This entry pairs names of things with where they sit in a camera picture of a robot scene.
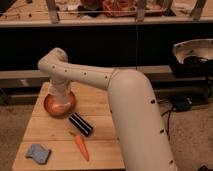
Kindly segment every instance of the cable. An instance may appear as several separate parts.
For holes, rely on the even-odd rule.
[[[163,117],[163,116],[165,116],[166,114],[168,114],[168,119],[167,119],[167,135],[168,135],[168,139],[170,140],[170,133],[169,133],[169,129],[170,129],[170,118],[171,118],[171,114],[172,114],[172,112],[174,111],[174,107],[172,107],[171,109],[169,109],[169,110],[167,110],[167,111],[165,111],[165,112],[163,112],[162,114],[161,114],[161,116]]]
[[[173,110],[170,110],[169,114],[168,114],[168,119],[167,119],[167,135],[168,135],[168,139],[170,140],[170,118],[171,118],[171,115],[172,115],[172,111]]]
[[[164,115],[168,114],[168,113],[171,112],[171,111],[173,111],[173,107],[172,107],[171,109],[169,109],[169,110],[163,112],[163,113],[161,114],[161,116],[164,116]]]

